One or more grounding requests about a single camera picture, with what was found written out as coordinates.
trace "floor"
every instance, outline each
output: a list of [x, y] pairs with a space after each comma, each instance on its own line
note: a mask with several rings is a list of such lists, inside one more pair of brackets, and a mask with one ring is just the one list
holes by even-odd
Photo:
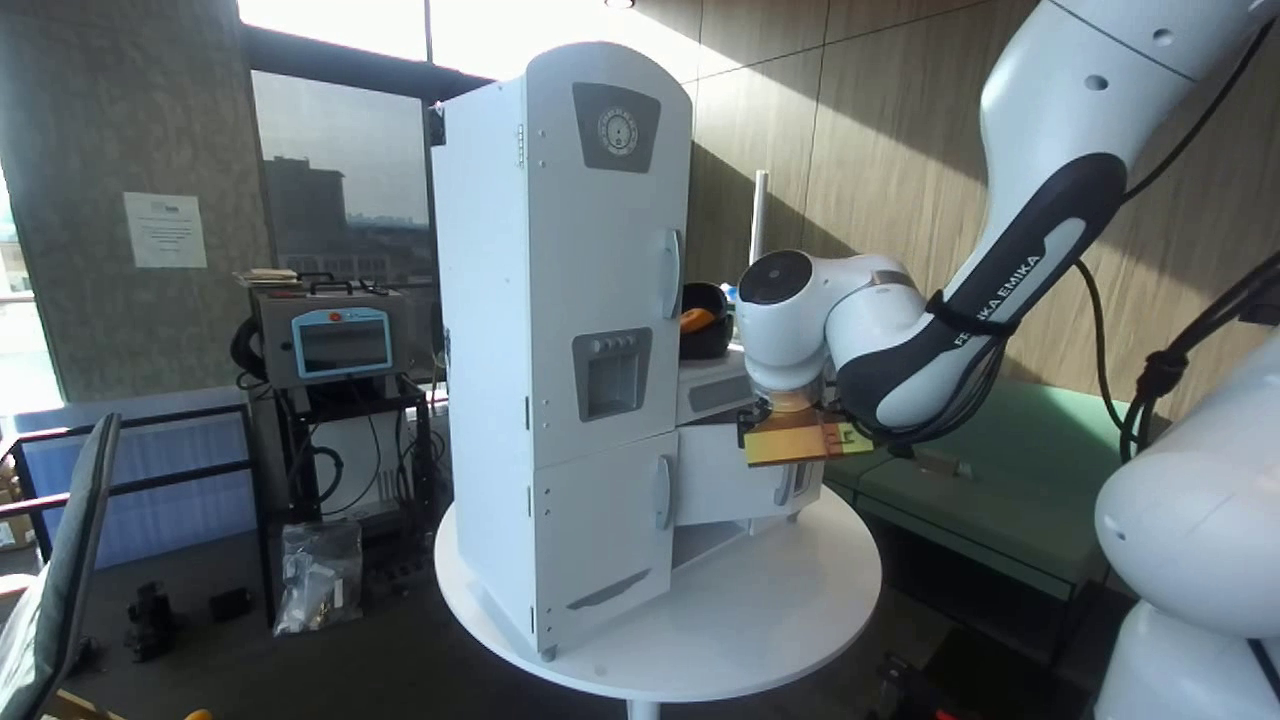
[[[1122, 602], [1066, 610], [930, 544], [915, 552], [889, 566], [873, 625], [842, 658], [765, 695], [672, 702], [663, 720], [912, 720], [932, 717], [924, 700], [986, 720], [1087, 717]], [[163, 625], [140, 621], [155, 601], [176, 617], [171, 648], [155, 643]], [[433, 571], [399, 558], [373, 566], [356, 621], [273, 637], [255, 544], [226, 540], [97, 571], [86, 637], [70, 686], [134, 720], [197, 707], [215, 720], [625, 720], [615, 700], [542, 684], [485, 653], [439, 602]]]

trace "round white table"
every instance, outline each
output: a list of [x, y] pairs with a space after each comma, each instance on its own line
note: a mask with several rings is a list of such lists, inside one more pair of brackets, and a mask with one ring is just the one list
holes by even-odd
[[660, 702], [753, 695], [837, 658], [867, 625], [886, 574], [867, 523], [825, 486], [797, 520], [681, 566], [668, 596], [556, 658], [491, 617], [457, 552], [453, 507], [438, 531], [438, 578], [453, 617], [507, 662], [628, 700], [628, 720], [655, 720]]

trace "paper sign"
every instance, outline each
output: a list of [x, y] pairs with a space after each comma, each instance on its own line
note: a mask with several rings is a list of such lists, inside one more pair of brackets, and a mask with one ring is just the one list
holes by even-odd
[[138, 266], [209, 266], [197, 196], [125, 191]]

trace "robotic arm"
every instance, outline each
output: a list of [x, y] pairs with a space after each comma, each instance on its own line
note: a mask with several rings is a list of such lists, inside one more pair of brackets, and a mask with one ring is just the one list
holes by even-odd
[[1280, 0], [1045, 0], [979, 94], [990, 227], [930, 305], [886, 256], [765, 256], [742, 280], [753, 382], [814, 393], [882, 445], [951, 433], [1019, 314], [1110, 227], [1174, 107], [1278, 19]]

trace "chair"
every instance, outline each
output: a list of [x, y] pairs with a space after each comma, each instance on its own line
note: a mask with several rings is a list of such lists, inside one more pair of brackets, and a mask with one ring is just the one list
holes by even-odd
[[64, 680], [81, 643], [86, 585], [113, 486], [120, 418], [93, 425], [47, 563], [11, 608], [0, 637], [0, 720], [33, 720]]

